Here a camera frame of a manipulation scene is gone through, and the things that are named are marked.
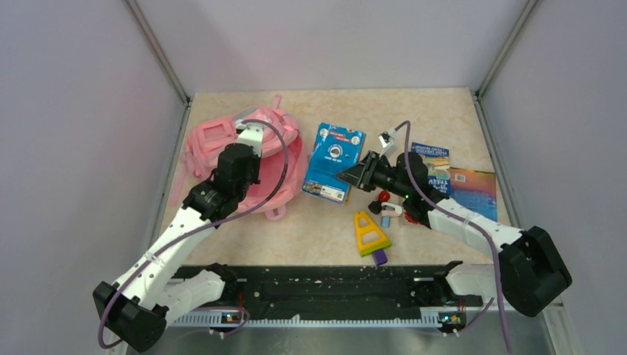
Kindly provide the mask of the pink student backpack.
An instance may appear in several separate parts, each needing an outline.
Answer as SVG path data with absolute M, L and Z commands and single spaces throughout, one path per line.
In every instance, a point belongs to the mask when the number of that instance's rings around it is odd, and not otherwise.
M 194 126 L 187 136 L 181 154 L 182 170 L 177 174 L 169 195 L 168 206 L 177 207 L 189 193 L 185 186 L 210 177 L 217 167 L 220 152 L 227 144 L 236 141 L 236 124 L 243 119 L 260 119 L 270 123 L 276 132 L 264 129 L 260 183 L 251 186 L 246 198 L 239 203 L 238 213 L 256 206 L 275 188 L 284 168 L 284 153 L 280 138 L 287 144 L 288 170 L 279 191 L 256 213 L 263 213 L 269 220 L 278 220 L 286 213 L 286 204 L 301 192 L 301 185 L 308 168 L 308 154 L 303 148 L 299 124 L 285 109 L 280 107 L 281 95 L 275 95 L 270 106 L 251 107 L 236 114 L 203 121 Z

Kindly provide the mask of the colourful thin book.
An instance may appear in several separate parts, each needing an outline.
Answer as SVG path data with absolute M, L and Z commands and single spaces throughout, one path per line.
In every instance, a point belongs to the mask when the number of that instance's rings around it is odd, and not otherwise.
M 498 220 L 497 186 L 494 172 L 449 168 L 450 196 L 463 207 L 490 220 Z

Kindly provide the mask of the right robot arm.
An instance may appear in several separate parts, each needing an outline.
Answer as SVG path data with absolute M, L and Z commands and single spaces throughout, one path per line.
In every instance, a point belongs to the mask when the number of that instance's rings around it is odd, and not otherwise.
M 415 152 L 401 153 L 392 166 L 369 151 L 336 178 L 366 192 L 385 190 L 403 198 L 409 218 L 483 252 L 492 265 L 481 269 L 460 263 L 433 285 L 435 298 L 452 305 L 462 296 L 494 298 L 527 317 L 537 316 L 572 283 L 572 276 L 550 234 L 538 226 L 507 226 L 463 207 L 431 186 L 428 168 Z

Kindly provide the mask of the blue card game box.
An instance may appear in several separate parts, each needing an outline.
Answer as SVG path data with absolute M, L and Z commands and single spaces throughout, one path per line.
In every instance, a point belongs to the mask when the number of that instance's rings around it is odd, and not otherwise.
M 336 174 L 358 163 L 366 140 L 363 131 L 321 123 L 302 183 L 302 191 L 333 203 L 348 202 L 350 184 Z

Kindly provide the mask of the blue story book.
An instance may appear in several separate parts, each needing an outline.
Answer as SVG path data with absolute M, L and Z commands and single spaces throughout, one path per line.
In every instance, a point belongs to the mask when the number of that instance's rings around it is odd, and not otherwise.
M 450 151 L 447 148 L 413 142 L 411 151 L 421 156 L 427 167 L 429 184 L 447 195 L 451 194 Z

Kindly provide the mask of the red keyboard booklet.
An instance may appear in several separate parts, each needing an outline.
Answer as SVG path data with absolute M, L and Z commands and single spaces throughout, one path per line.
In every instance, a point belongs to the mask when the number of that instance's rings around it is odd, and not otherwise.
M 405 198 L 403 199 L 401 206 L 404 211 L 405 223 L 412 225 L 412 226 L 420 226 L 421 225 L 420 220 L 416 219 L 416 213 L 418 210 L 413 205 L 413 203 L 408 198 Z

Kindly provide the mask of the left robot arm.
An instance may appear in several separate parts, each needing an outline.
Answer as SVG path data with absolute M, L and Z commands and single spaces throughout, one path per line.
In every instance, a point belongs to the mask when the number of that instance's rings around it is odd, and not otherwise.
M 237 286 L 215 271 L 200 271 L 169 286 L 183 261 L 219 226 L 244 217 L 266 200 L 238 212 L 248 188 L 259 182 L 261 143 L 230 143 L 219 154 L 210 178 L 194 186 L 171 224 L 144 255 L 113 283 L 92 293 L 103 349 L 125 343 L 137 352 L 152 348 L 178 318 L 208 302 L 229 305 Z

